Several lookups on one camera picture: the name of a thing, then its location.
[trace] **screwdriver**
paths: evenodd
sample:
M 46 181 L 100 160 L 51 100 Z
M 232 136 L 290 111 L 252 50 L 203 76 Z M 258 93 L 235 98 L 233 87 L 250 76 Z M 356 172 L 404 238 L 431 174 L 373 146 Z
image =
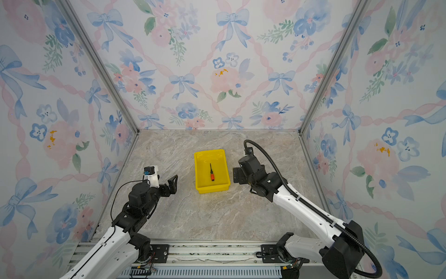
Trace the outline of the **screwdriver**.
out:
M 209 166 L 211 166 L 211 180 L 214 181 L 215 177 L 214 177 L 214 172 L 212 171 L 212 165 L 211 163 L 209 163 Z

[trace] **blue flower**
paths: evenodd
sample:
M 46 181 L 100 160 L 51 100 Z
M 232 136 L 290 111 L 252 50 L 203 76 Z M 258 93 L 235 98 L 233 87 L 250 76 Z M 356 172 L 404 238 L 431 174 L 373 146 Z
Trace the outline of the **blue flower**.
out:
M 381 265 L 386 269 L 390 278 L 396 279 L 398 274 L 401 278 L 409 279 L 406 269 L 394 260 L 395 250 L 391 246 L 379 246 L 376 251 Z
M 318 87 L 318 82 L 317 82 L 317 81 L 314 81 L 311 85 L 306 84 L 306 85 L 305 85 L 305 88 L 304 88 L 304 91 L 306 92 L 306 91 L 309 90 L 310 93 L 313 93 L 314 90 L 315 90 L 317 87 Z
M 180 31 L 180 38 L 181 39 L 184 39 L 184 38 L 186 38 L 186 39 L 190 39 L 190 35 L 192 35 L 192 32 L 190 31 L 190 26 L 189 26 L 189 24 L 187 24 L 186 23 L 186 25 L 184 25 L 184 23 L 181 23 L 181 29 L 179 30 Z
M 126 65 L 128 67 L 131 63 L 133 65 L 133 69 L 135 71 L 138 71 L 138 72 L 140 71 L 140 67 L 137 64 L 137 63 L 142 62 L 142 58 L 140 56 L 134 57 L 133 53 L 129 49 L 126 49 L 125 52 L 120 50 L 119 54 L 121 55 L 120 60 L 124 63 L 124 65 Z
M 65 204 L 53 215 L 46 228 L 46 242 L 62 244 L 70 237 L 77 223 L 78 207 L 76 204 Z
M 53 112 L 49 104 L 46 106 L 41 104 L 36 113 L 45 124 L 48 124 L 50 121 L 55 122 L 57 120 L 57 114 Z
M 42 142 L 45 139 L 47 131 L 48 129 L 46 125 L 39 125 L 37 123 L 34 123 L 31 132 L 29 132 L 29 136 Z
M 417 66 L 417 62 L 418 62 L 417 60 L 413 61 L 410 64 L 409 69 L 404 72 L 404 74 L 406 76 L 404 77 L 403 84 L 406 84 L 406 82 L 408 82 L 408 81 L 409 82 L 413 82 L 413 75 L 412 74 L 415 74 L 415 73 L 417 73 L 420 70 L 420 67 Z
M 119 119 L 115 120 L 115 117 L 113 115 L 110 115 L 110 122 L 105 123 L 105 127 L 110 131 L 110 134 L 114 135 L 116 127 L 119 124 Z
M 400 151 L 398 152 L 398 157 L 403 162 L 410 160 L 410 157 L 418 157 L 420 155 L 420 152 L 418 151 L 420 143 L 411 137 L 407 137 L 404 142 L 399 142 L 396 147 Z
M 407 65 L 403 66 L 403 62 L 401 62 L 398 67 L 393 66 L 393 70 L 391 74 L 387 74 L 386 79 L 391 79 L 390 81 L 390 85 L 392 85 L 395 80 L 396 81 L 401 81 L 401 74 L 404 74 L 406 71 L 406 67 Z
M 327 0 L 314 0 L 308 2 L 310 7 L 299 8 L 296 13 L 297 21 L 294 24 L 296 35 L 313 35 L 316 31 L 322 31 L 324 26 L 330 22 L 331 6 Z
M 212 60 L 212 63 L 214 63 L 215 69 L 224 67 L 224 65 L 225 65 L 225 63 L 223 62 L 221 57 L 218 57 L 217 59 Z
M 392 128 L 388 127 L 381 138 L 388 145 L 394 146 L 396 144 L 397 136 L 398 136 L 398 131 L 392 130 Z
M 344 86 L 342 86 L 340 83 L 334 83 L 334 85 L 330 88 L 330 96 L 328 96 L 328 99 L 325 101 L 325 105 L 327 106 L 327 108 L 329 108 L 330 105 L 333 104 L 333 98 L 338 96 L 338 91 L 344 90 Z
M 198 33 L 198 31 L 201 29 L 200 26 L 197 26 L 198 19 L 192 19 L 191 17 L 189 17 L 189 23 L 190 29 L 193 30 L 195 34 Z
M 239 56 L 238 55 L 236 55 L 235 54 L 235 52 L 231 52 L 231 53 L 228 53 L 227 55 L 226 55 L 226 64 L 229 64 L 229 65 L 231 65 L 231 67 L 235 67 L 235 66 L 237 66 L 237 60 L 239 59 Z
M 400 236 L 396 236 L 401 243 L 398 246 L 414 251 L 420 256 L 420 258 L 432 265 L 441 265 L 446 260 L 446 234 L 441 229 L 431 229 L 427 232 L 427 238 L 439 251 L 435 252 L 419 252 L 415 247 Z M 445 278 L 446 267 L 438 275 L 438 279 Z
M 198 108 L 193 103 L 181 103 L 176 108 L 178 117 L 181 119 L 194 119 L 199 115 Z
M 324 139 L 321 141 L 321 149 L 324 153 L 324 157 L 333 160 L 338 148 L 336 147 L 336 140 L 331 134 L 325 134 Z
M 318 168 L 319 168 L 319 160 L 318 160 L 318 158 L 317 157 L 315 157 L 314 159 L 313 159 L 313 166 L 314 166 L 314 168 L 317 170 Z
M 262 106 L 262 111 L 264 112 L 279 112 L 279 109 L 277 106 L 279 105 L 279 102 L 274 102 L 270 104 L 269 102 L 265 102 Z
M 74 34 L 68 27 L 68 23 L 59 11 L 57 5 L 54 2 L 50 2 L 49 5 L 45 6 L 43 11 L 45 14 L 45 23 L 48 25 L 48 28 L 54 31 L 54 35 L 61 44 L 68 47 L 68 44 L 74 41 Z

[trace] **yellow plastic tray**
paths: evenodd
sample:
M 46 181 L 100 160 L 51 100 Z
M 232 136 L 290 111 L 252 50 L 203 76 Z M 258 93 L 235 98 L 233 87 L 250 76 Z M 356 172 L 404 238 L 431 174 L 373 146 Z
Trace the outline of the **yellow plastic tray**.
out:
M 200 194 L 226 191 L 231 181 L 227 170 L 226 156 L 223 149 L 200 151 L 194 154 L 195 189 Z M 211 167 L 215 180 L 211 180 Z

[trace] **floral wallpaper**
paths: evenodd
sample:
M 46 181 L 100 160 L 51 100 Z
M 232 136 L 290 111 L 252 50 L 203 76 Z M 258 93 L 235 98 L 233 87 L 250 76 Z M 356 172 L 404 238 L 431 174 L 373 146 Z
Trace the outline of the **floral wallpaper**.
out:
M 382 278 L 446 278 L 445 13 L 371 1 L 304 131 L 332 212 L 362 226 Z
M 298 129 L 356 2 L 72 5 L 141 129 Z
M 0 277 L 59 278 L 134 133 L 54 2 L 0 5 Z

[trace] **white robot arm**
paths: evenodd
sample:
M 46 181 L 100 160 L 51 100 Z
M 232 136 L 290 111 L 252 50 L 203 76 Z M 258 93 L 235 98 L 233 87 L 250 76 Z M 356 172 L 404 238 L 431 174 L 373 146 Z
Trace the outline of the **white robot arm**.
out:
M 275 172 L 267 173 L 254 156 L 250 143 L 257 147 L 269 160 Z M 379 278 L 382 268 L 373 253 L 364 245 L 362 228 L 354 221 L 346 224 L 333 217 L 306 199 L 284 179 L 268 153 L 251 140 L 244 141 L 245 156 L 239 160 L 240 167 L 233 168 L 234 182 L 249 184 L 250 192 L 285 208 L 307 225 L 318 237 L 319 242 L 302 243 L 293 233 L 285 234 L 277 243 L 277 253 L 284 262 L 296 258 L 322 260 L 325 267 L 336 277 L 347 279 L 353 272 Z M 376 266 L 375 273 L 356 269 L 362 256 L 367 254 Z
M 144 168 L 143 179 L 133 186 L 129 201 L 112 218 L 111 227 L 61 279 L 114 279 L 136 261 L 153 262 L 167 256 L 167 251 L 154 251 L 150 238 L 138 233 L 152 216 L 159 199 L 177 192 L 178 175 L 169 179 L 168 185 L 160 185 L 157 171 L 158 166 Z
M 264 165 L 259 163 L 253 148 L 248 148 L 247 143 L 257 147 L 266 156 L 275 172 L 265 171 Z M 234 183 L 249 184 L 251 193 L 283 207 L 319 238 L 300 238 L 293 233 L 286 233 L 277 243 L 277 254 L 281 261 L 297 262 L 300 258 L 302 263 L 304 258 L 322 262 L 340 279 L 350 278 L 353 272 L 369 278 L 382 275 L 381 265 L 364 245 L 362 229 L 357 223 L 350 221 L 346 224 L 306 199 L 282 177 L 271 157 L 258 144 L 245 140 L 244 147 L 245 156 L 239 160 L 240 167 L 233 168 Z M 177 190 L 177 175 L 168 180 L 169 185 L 160 185 L 157 171 L 157 166 L 145 168 L 142 182 L 133 186 L 128 195 L 129 202 L 113 220 L 112 227 L 61 279 L 114 279 L 135 261 L 148 262 L 167 255 L 167 251 L 157 254 L 150 246 L 150 239 L 137 233 L 153 214 L 160 197 L 175 194 Z M 261 258 L 268 256 L 259 253 Z M 364 254 L 374 262 L 375 273 L 355 269 Z

